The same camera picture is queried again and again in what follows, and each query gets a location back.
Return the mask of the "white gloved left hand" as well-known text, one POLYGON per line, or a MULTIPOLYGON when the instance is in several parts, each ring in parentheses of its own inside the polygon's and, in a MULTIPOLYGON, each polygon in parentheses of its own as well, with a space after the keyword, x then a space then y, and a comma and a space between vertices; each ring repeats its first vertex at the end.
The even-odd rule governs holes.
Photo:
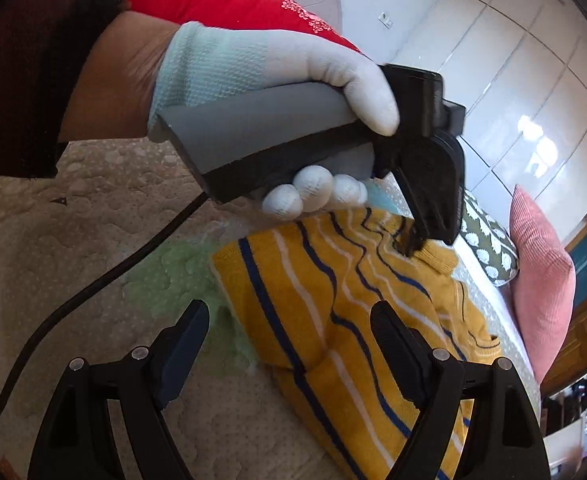
MULTIPOLYGON (((187 23, 173 36, 161 63, 148 136, 154 142, 171 142, 175 148, 158 125, 164 108, 193 107, 303 82, 322 82, 343 91, 355 116, 375 133, 393 136, 400 125, 397 101, 385 75, 364 55, 302 32, 228 30, 187 23)), ((367 200, 365 179, 359 167, 337 174, 333 166, 318 162, 280 185, 261 188, 262 209, 290 221, 328 205, 359 207, 367 200)))

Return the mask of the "dark sleeved left forearm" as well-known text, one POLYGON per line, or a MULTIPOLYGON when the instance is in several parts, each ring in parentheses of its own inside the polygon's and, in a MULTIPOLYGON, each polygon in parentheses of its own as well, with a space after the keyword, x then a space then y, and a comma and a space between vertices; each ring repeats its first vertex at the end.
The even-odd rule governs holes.
POLYGON ((124 0, 0 4, 0 177, 49 179, 75 141, 148 132, 175 23, 124 0))

